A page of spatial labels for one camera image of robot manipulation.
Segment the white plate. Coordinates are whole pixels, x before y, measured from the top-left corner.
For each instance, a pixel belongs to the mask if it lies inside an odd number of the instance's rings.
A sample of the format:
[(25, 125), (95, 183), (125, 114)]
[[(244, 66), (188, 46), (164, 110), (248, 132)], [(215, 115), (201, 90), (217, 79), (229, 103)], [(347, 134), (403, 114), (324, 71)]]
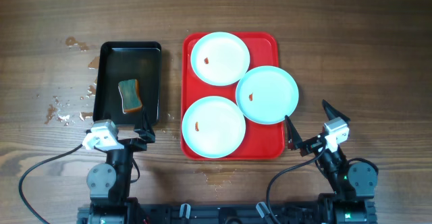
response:
[(299, 89), (287, 71), (264, 65), (246, 72), (238, 82), (235, 99), (247, 119), (273, 125), (293, 114), (299, 101)]
[(213, 32), (200, 38), (190, 55), (193, 72), (212, 86), (228, 86), (239, 81), (250, 66), (245, 42), (228, 32)]
[(207, 96), (192, 103), (182, 120), (186, 145), (196, 154), (219, 159), (232, 154), (246, 135), (243, 113), (231, 100)]

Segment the white plate top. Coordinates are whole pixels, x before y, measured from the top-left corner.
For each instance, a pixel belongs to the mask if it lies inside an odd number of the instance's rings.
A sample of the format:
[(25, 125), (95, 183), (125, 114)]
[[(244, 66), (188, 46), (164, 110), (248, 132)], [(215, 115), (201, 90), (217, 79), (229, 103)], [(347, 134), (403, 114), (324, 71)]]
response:
[(245, 42), (228, 32), (213, 32), (200, 38), (190, 55), (193, 72), (212, 86), (228, 86), (239, 81), (250, 66)]

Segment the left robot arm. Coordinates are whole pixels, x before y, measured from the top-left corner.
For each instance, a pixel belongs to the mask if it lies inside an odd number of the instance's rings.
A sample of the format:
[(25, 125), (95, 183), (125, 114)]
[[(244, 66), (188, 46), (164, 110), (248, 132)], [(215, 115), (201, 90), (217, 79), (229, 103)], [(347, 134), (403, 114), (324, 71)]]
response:
[(130, 198), (132, 168), (136, 165), (133, 154), (145, 151), (148, 143), (155, 142), (155, 133), (149, 123), (146, 109), (141, 109), (134, 131), (137, 138), (118, 138), (119, 130), (110, 119), (99, 120), (86, 132), (82, 145), (87, 150), (106, 154), (104, 163), (94, 166), (87, 175), (90, 207), (80, 210), (78, 223), (148, 223), (149, 218), (137, 198)]

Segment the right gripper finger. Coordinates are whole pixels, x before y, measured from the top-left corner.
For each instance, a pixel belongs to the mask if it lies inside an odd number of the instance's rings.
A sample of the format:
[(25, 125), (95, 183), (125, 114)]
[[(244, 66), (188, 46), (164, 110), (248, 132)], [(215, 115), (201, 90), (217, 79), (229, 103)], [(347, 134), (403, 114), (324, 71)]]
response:
[(344, 115), (343, 113), (341, 113), (340, 111), (332, 107), (326, 100), (322, 100), (322, 106), (328, 120), (333, 120), (340, 117), (345, 122), (350, 122), (349, 117), (347, 117), (346, 115)]
[(288, 133), (288, 148), (290, 150), (296, 150), (298, 149), (298, 145), (302, 143), (302, 138), (287, 115), (285, 116), (285, 123)]

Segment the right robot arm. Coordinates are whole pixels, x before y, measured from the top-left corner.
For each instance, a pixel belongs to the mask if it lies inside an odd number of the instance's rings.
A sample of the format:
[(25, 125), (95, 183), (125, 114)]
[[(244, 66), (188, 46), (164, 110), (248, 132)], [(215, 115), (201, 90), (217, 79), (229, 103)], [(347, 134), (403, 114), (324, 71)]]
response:
[(350, 137), (350, 118), (322, 101), (328, 121), (322, 132), (302, 140), (294, 124), (285, 117), (289, 149), (301, 156), (313, 155), (313, 162), (328, 181), (332, 193), (319, 194), (316, 201), (286, 204), (285, 223), (376, 223), (375, 196), (379, 170), (363, 158), (347, 159), (341, 144)]

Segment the green orange sponge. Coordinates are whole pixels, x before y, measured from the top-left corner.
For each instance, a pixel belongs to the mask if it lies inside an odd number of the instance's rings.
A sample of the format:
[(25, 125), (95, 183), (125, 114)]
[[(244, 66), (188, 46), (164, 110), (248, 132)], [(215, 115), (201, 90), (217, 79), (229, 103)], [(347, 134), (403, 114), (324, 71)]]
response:
[(139, 95), (137, 79), (123, 80), (118, 83), (123, 113), (133, 113), (141, 110), (143, 104)]

